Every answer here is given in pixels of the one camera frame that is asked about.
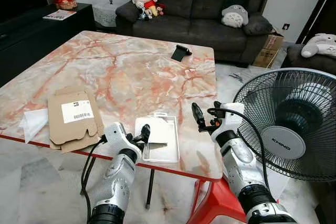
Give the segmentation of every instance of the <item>robotic hand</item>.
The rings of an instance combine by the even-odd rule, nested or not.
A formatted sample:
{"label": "robotic hand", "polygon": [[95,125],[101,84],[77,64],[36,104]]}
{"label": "robotic hand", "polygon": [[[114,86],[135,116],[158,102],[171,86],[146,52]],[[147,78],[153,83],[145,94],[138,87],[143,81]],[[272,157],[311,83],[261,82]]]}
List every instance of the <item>robotic hand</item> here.
{"label": "robotic hand", "polygon": [[148,142],[150,127],[146,124],[141,135],[133,138],[126,134],[121,123],[113,123],[105,129],[108,142],[118,149],[112,153],[115,158],[105,172],[103,180],[94,194],[98,199],[93,207],[89,224],[120,224],[128,206],[130,186],[134,181],[135,165],[141,159],[143,146],[139,141]]}
{"label": "robotic hand", "polygon": [[295,224],[286,209],[272,198],[266,186],[268,183],[265,183],[262,172],[257,167],[255,154],[244,140],[236,135],[243,121],[238,114],[243,114],[244,105],[215,102],[214,106],[214,109],[208,110],[215,116],[210,121],[211,126],[205,125],[202,110],[196,103],[192,104],[193,115],[198,124],[198,131],[207,131],[211,139],[221,147],[229,187],[242,205],[248,224]]}

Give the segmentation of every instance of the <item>red table edge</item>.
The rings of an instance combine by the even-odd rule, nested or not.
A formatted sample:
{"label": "red table edge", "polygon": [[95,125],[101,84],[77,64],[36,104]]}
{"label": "red table edge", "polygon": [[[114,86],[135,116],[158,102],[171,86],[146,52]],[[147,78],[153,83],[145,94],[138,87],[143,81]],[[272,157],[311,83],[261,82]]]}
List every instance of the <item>red table edge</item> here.
{"label": "red table edge", "polygon": [[[14,140],[14,141],[18,141],[18,142],[21,142],[21,143],[25,143],[25,140],[21,139],[21,138],[16,138],[16,137],[12,137],[12,136],[5,136],[5,135],[1,135],[1,134],[0,134],[0,137],[8,139],[8,140]],[[48,145],[48,144],[43,144],[43,143],[38,143],[38,142],[33,142],[33,141],[28,142],[28,144],[33,144],[33,145],[37,145],[37,146],[41,146],[41,147],[50,148],[50,145]],[[81,155],[85,155],[85,156],[89,155],[89,153],[84,152],[84,151],[72,151],[72,153],[81,154]],[[101,158],[101,159],[112,160],[112,157],[103,156],[103,155],[99,155],[99,154],[92,154],[92,156],[97,157],[97,158]],[[181,176],[185,176],[185,177],[189,177],[189,178],[196,178],[196,179],[200,179],[202,181],[218,182],[218,181],[221,180],[221,178],[207,178],[207,177],[203,177],[203,176],[198,176],[198,175],[194,175],[194,174],[190,174],[190,173],[179,172],[179,171],[176,171],[176,170],[163,168],[163,167],[152,166],[152,165],[146,165],[146,164],[140,164],[139,163],[139,164],[137,164],[137,166],[141,166],[141,167],[145,167],[145,168],[149,168],[149,169],[154,169],[154,170],[161,170],[163,172],[173,173],[173,174],[177,174],[177,175],[181,175]]]}

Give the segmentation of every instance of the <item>black cabinet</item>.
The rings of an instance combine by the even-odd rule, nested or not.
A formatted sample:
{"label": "black cabinet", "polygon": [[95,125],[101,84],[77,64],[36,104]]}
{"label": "black cabinet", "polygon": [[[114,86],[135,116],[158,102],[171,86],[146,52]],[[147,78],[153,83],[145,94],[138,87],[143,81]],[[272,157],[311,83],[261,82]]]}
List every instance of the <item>black cabinet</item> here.
{"label": "black cabinet", "polygon": [[42,19],[56,10],[49,5],[0,24],[0,87],[79,32],[96,30],[92,5],[79,3],[62,21]]}

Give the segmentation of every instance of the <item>black cable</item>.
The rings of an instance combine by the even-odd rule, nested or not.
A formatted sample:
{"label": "black cable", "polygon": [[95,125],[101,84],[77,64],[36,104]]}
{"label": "black cable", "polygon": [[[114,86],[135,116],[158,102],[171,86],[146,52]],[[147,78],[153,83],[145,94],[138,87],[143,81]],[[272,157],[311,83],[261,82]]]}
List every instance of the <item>black cable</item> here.
{"label": "black cable", "polygon": [[89,168],[88,168],[87,171],[86,171],[86,169],[87,169],[89,160],[92,157],[92,153],[95,150],[95,148],[100,143],[106,143],[106,142],[107,142],[106,137],[103,135],[102,138],[101,138],[101,140],[97,144],[95,144],[93,146],[93,148],[91,149],[91,151],[90,151],[90,153],[89,153],[89,155],[88,155],[88,157],[87,157],[87,159],[85,161],[85,165],[84,165],[84,168],[83,168],[83,171],[82,171],[82,175],[81,175],[81,178],[80,178],[80,182],[81,182],[81,186],[82,186],[82,188],[81,188],[81,194],[84,195],[85,200],[86,200],[86,204],[87,204],[87,211],[88,211],[87,212],[87,223],[89,223],[90,218],[91,218],[91,203],[90,203],[89,195],[88,195],[88,193],[86,191],[86,184],[88,182],[89,175],[90,175],[91,169],[93,167],[93,164],[95,163],[95,160],[96,160],[95,157],[92,158],[91,163],[90,163]]}
{"label": "black cable", "polygon": [[235,114],[235,115],[239,115],[241,118],[245,119],[245,121],[248,122],[249,125],[251,125],[253,130],[256,132],[256,134],[258,136],[258,139],[259,139],[259,142],[260,142],[262,171],[263,171],[263,174],[264,174],[265,184],[266,184],[267,188],[269,189],[268,178],[267,178],[267,170],[266,170],[266,158],[265,158],[264,143],[263,143],[262,138],[260,136],[260,133],[259,133],[257,127],[254,125],[254,123],[247,116],[245,116],[244,114],[241,114],[241,113],[239,113],[238,111],[235,111],[235,110],[221,109],[221,108],[210,108],[207,111],[211,115],[214,115],[213,112],[215,112],[215,111],[223,111],[223,112],[229,112],[229,113],[232,113],[232,114]]}

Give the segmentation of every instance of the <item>sofa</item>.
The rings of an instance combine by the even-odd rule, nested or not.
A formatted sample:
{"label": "sofa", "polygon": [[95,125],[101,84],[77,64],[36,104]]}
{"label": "sofa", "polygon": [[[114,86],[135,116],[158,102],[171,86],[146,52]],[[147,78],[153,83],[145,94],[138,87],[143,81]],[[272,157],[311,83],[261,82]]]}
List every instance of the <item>sofa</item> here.
{"label": "sofa", "polygon": [[249,23],[231,28],[221,23],[225,0],[158,0],[164,15],[138,20],[139,11],[129,1],[116,10],[117,32],[122,35],[212,47],[216,60],[247,66],[260,53],[272,25],[257,11],[262,0],[250,0]]}
{"label": "sofa", "polygon": [[287,55],[282,68],[310,68],[336,75],[336,59],[326,55],[316,54],[305,58],[301,55],[304,44],[291,45],[287,48]]}

